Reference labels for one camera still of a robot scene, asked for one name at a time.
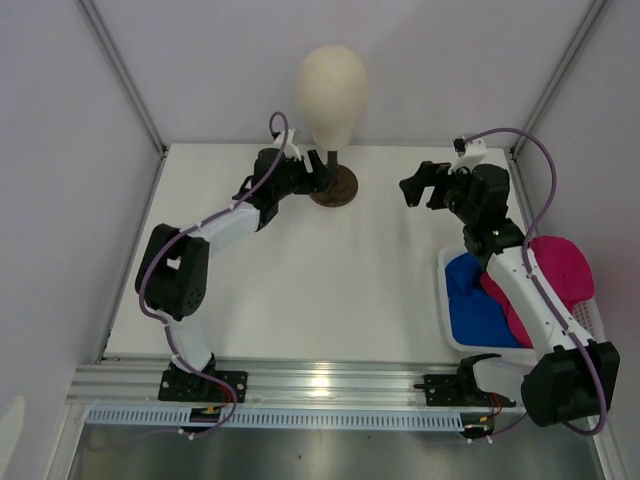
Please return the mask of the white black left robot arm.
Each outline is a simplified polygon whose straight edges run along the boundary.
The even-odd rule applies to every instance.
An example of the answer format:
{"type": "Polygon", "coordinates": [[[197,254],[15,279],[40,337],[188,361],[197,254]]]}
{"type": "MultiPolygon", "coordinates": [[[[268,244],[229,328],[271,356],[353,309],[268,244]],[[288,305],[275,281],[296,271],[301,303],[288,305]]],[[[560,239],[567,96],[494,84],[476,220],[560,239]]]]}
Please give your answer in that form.
{"type": "Polygon", "coordinates": [[[231,204],[204,220],[180,229],[154,227],[136,280],[142,313],[162,323],[179,372],[181,388],[194,400],[209,398],[216,384],[215,357],[196,316],[207,290],[210,259],[237,240],[266,227],[290,195],[310,195],[329,188],[337,176],[338,154],[322,162],[315,150],[303,158],[287,156],[283,147],[260,150],[253,172],[231,204]]]}

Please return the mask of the cream mannequin head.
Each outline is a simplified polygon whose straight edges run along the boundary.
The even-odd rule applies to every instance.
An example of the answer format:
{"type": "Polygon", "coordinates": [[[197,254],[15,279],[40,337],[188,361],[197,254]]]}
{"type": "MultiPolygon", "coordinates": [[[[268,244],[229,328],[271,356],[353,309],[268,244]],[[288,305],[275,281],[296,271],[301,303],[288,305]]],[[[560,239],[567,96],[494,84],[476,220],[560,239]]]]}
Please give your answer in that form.
{"type": "Polygon", "coordinates": [[[332,175],[311,199],[326,208],[343,207],[358,193],[355,173],[339,161],[367,104],[368,80],[362,60],[342,45],[325,45],[309,53],[296,77],[296,101],[314,144],[326,154],[332,175]]]}

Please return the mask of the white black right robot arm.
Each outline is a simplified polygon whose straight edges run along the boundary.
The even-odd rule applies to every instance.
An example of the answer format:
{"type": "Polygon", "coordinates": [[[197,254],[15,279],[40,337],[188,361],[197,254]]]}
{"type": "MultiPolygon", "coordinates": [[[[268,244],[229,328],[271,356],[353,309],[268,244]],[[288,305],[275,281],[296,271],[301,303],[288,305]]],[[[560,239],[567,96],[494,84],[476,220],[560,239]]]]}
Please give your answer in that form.
{"type": "Polygon", "coordinates": [[[424,161],[399,187],[410,207],[430,189],[427,207],[447,209],[462,221],[467,251],[505,294],[534,347],[533,366],[498,354],[473,359],[472,369],[455,381],[460,399],[477,404],[495,393],[522,405],[540,427],[562,424],[578,435],[599,434],[620,355],[581,327],[544,276],[528,239],[508,216],[508,172],[491,164],[453,171],[448,163],[424,161]]]}

